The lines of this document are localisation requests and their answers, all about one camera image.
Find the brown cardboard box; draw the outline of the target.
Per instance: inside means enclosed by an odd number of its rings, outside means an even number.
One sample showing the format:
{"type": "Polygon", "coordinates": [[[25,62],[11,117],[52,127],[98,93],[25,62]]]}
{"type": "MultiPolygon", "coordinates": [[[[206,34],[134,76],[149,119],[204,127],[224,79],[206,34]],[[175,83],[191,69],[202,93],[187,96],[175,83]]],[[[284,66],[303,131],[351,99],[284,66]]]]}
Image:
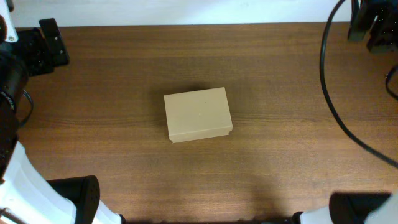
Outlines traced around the brown cardboard box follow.
{"type": "Polygon", "coordinates": [[[165,95],[164,103],[172,143],[227,136],[233,130],[224,87],[165,95]]]}

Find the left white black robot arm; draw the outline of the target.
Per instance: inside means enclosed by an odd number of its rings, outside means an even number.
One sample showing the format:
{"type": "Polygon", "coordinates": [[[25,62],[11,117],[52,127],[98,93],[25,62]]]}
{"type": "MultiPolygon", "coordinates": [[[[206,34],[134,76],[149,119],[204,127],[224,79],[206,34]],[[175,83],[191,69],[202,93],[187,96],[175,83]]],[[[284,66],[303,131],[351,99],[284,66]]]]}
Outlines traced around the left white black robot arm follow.
{"type": "Polygon", "coordinates": [[[125,223],[101,201],[96,176],[46,180],[20,143],[18,131],[32,114],[19,119],[19,102],[34,105],[25,89],[29,78],[52,73],[70,58],[54,18],[17,31],[13,10],[12,1],[1,1],[1,222],[125,223]]]}

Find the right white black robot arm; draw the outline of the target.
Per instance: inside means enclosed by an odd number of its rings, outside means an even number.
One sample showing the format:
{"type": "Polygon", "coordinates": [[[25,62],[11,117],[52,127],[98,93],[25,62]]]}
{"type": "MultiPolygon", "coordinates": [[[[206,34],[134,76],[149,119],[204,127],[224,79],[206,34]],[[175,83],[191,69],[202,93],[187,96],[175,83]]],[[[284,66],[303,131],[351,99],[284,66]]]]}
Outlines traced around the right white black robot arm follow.
{"type": "MultiPolygon", "coordinates": [[[[325,101],[341,130],[357,145],[376,158],[397,167],[397,161],[379,152],[355,136],[339,117],[325,80],[325,55],[332,20],[342,5],[338,1],[332,9],[322,35],[320,47],[320,85],[325,101]]],[[[397,50],[397,1],[352,1],[348,40],[358,42],[370,34],[367,48],[371,53],[397,50]]],[[[329,204],[317,210],[296,212],[281,223],[397,223],[397,194],[388,192],[335,192],[329,204]]]]}

